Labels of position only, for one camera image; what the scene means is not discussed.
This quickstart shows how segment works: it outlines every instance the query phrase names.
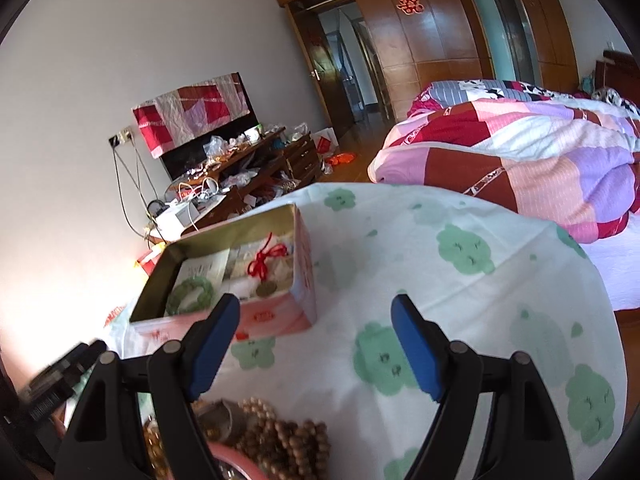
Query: blue gripper pad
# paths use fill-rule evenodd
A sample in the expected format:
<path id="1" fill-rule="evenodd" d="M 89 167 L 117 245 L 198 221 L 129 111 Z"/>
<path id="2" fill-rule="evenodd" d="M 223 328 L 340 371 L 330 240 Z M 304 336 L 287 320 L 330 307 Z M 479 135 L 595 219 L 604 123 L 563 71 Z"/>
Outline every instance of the blue gripper pad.
<path id="1" fill-rule="evenodd" d="M 193 361 L 191 383 L 187 391 L 191 400 L 197 399 L 200 394 L 210 389 L 222 359 L 225 357 L 226 350 L 234 338 L 240 323 L 240 302 L 238 298 L 231 294 L 224 294 L 214 307 L 214 310 L 218 308 L 220 309 L 220 315 L 217 316 L 213 327 L 209 327 L 210 332 L 204 336 L 200 351 Z M 206 323 L 208 321 L 210 321 L 210 318 L 204 321 L 202 328 L 207 327 Z"/>
<path id="2" fill-rule="evenodd" d="M 439 342 L 433 342 L 435 348 L 428 342 L 430 335 L 424 330 L 426 322 L 407 295 L 399 294 L 391 302 L 391 323 L 418 386 L 430 394 L 433 400 L 440 402 L 445 391 L 440 371 L 446 366 L 446 362 L 442 362 L 442 352 L 438 351 L 441 350 L 438 348 Z"/>

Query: bed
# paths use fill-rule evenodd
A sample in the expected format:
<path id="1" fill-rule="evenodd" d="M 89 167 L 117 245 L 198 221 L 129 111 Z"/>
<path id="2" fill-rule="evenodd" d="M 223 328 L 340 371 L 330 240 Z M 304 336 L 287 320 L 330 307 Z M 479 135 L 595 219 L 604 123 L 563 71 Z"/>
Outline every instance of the bed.
<path id="1" fill-rule="evenodd" d="M 631 54 L 605 50 L 596 62 L 596 88 L 610 87 L 629 101 L 640 104 L 640 68 Z"/>
<path id="2" fill-rule="evenodd" d="M 369 167 L 373 182 L 443 187 L 550 219 L 580 242 L 614 310 L 640 306 L 640 69 L 604 51 L 601 100 L 494 80 L 437 82 Z"/>

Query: metal screw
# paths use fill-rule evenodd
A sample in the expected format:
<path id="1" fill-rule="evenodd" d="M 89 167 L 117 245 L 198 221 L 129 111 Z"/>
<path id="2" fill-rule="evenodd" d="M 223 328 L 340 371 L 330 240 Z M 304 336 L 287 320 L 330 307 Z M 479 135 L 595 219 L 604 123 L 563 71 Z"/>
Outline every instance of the metal screw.
<path id="1" fill-rule="evenodd" d="M 528 365 L 531 362 L 530 355 L 525 352 L 516 352 L 513 355 L 513 358 L 516 359 L 516 362 L 521 365 Z"/>
<path id="2" fill-rule="evenodd" d="M 449 348 L 454 354 L 463 354 L 467 350 L 469 350 L 469 347 L 466 345 L 466 343 L 463 343 L 462 341 L 452 341 L 449 345 Z"/>
<path id="3" fill-rule="evenodd" d="M 180 349 L 180 341 L 176 341 L 175 339 L 172 341 L 167 341 L 162 345 L 162 350 L 166 354 L 175 354 Z"/>
<path id="4" fill-rule="evenodd" d="M 102 354 L 100 354 L 100 362 L 103 365 L 108 365 L 110 363 L 113 363 L 116 359 L 116 354 L 114 354 L 114 352 L 103 352 Z"/>

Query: wooden floor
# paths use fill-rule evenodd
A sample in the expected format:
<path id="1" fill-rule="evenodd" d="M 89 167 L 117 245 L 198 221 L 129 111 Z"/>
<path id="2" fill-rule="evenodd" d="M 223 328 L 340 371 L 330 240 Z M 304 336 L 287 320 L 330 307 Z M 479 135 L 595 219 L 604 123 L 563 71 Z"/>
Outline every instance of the wooden floor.
<path id="1" fill-rule="evenodd" d="M 616 312 L 626 360 L 626 420 L 640 402 L 640 310 Z"/>
<path id="2" fill-rule="evenodd" d="M 385 124 L 380 114 L 369 114 L 369 123 L 357 123 L 339 140 L 341 152 L 353 152 L 356 160 L 334 167 L 334 172 L 323 175 L 320 182 L 370 182 L 367 166 L 382 147 L 393 124 Z"/>
<path id="3" fill-rule="evenodd" d="M 353 152 L 358 158 L 351 164 L 341 164 L 332 174 L 323 175 L 320 182 L 369 182 L 367 166 L 382 147 L 392 124 L 385 124 L 379 114 L 371 114 L 369 123 L 359 123 L 338 142 L 341 152 Z M 622 346 L 625 349 L 628 388 L 626 418 L 640 402 L 640 308 L 616 313 Z"/>

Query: doorway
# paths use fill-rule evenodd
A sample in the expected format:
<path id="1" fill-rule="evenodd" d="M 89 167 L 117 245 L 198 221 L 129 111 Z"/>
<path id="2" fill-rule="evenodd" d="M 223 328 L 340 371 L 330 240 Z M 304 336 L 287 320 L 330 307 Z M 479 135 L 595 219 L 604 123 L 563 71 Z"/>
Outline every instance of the doorway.
<path id="1" fill-rule="evenodd" d="M 356 2 L 296 0 L 287 10 L 336 136 L 354 124 L 391 120 L 382 67 Z"/>

